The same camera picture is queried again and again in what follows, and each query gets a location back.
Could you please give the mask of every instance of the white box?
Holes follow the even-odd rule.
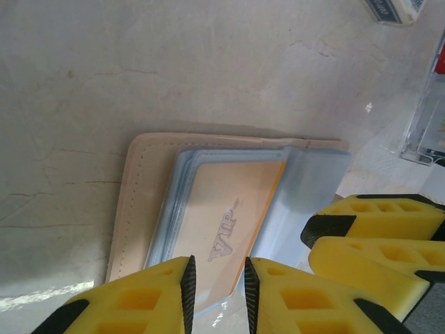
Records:
[[[378,21],[410,25],[419,17],[426,0],[365,0]]]

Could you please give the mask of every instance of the card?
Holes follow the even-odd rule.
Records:
[[[196,312],[233,293],[284,167],[263,161],[197,169],[172,254],[195,256]]]

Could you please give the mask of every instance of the beige leather wallet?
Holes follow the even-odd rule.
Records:
[[[212,134],[141,134],[129,147],[125,163],[106,282],[144,267],[178,151],[186,148],[332,148],[343,141],[299,138],[265,139]]]

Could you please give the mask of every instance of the beige marble countertop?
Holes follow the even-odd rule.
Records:
[[[440,0],[407,28],[359,0],[0,1],[2,330],[103,282],[143,132],[338,138],[341,195],[418,191],[430,168],[398,153],[444,17]]]

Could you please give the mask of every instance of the black rubber pad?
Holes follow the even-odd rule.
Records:
[[[445,221],[437,229],[436,233],[431,238],[432,241],[445,241]]]
[[[259,309],[259,278],[250,258],[244,264],[245,302],[248,308],[249,333],[257,333]]]
[[[192,255],[188,259],[186,270],[181,279],[182,312],[184,315],[184,332],[191,334],[193,328],[193,313],[195,312],[196,295],[196,263]]]
[[[382,331],[382,334],[413,334],[383,306],[367,301],[366,299],[355,299],[354,302]]]
[[[312,248],[321,237],[344,237],[353,225],[356,216],[317,214],[312,216],[303,231],[301,241]]]
[[[59,307],[32,334],[63,334],[89,304],[86,299],[79,299]]]
[[[445,271],[418,270],[416,276],[427,280],[431,284],[445,283]]]

